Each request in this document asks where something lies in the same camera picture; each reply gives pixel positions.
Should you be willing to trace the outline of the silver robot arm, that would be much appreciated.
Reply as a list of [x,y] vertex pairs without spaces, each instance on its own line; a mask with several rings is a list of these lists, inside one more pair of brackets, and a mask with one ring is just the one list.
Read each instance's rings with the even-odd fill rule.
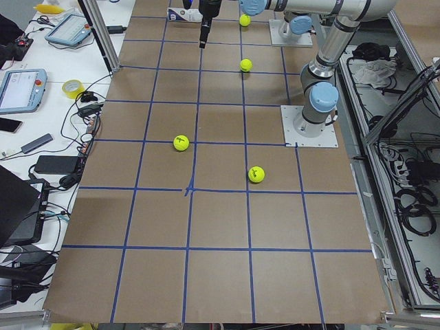
[[[199,1],[201,14],[199,48],[204,49],[212,27],[219,16],[223,1]],[[312,14],[337,14],[344,1],[238,1],[241,14],[256,17],[263,12],[280,12],[278,19],[269,20],[272,45],[311,47]]]
[[301,83],[305,94],[305,105],[300,115],[300,123],[307,128],[318,128],[325,124],[329,112],[317,109],[318,104],[311,101],[314,89],[319,83],[327,91],[337,91],[327,82],[333,74],[338,61],[352,39],[359,24],[364,21],[374,21],[388,14],[394,7],[395,1],[243,1],[242,11],[248,15],[257,15],[264,10],[275,12],[295,12],[329,14],[335,16],[324,44],[320,47],[316,58],[313,59],[301,73]]

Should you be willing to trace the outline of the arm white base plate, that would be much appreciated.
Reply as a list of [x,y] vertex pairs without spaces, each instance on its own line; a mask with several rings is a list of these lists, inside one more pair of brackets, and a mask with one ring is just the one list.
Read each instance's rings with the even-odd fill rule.
[[270,19],[269,31],[272,46],[275,47],[312,47],[311,34],[294,34],[284,19]]
[[303,118],[303,106],[280,107],[285,144],[289,147],[338,148],[331,116],[322,124],[311,124]]

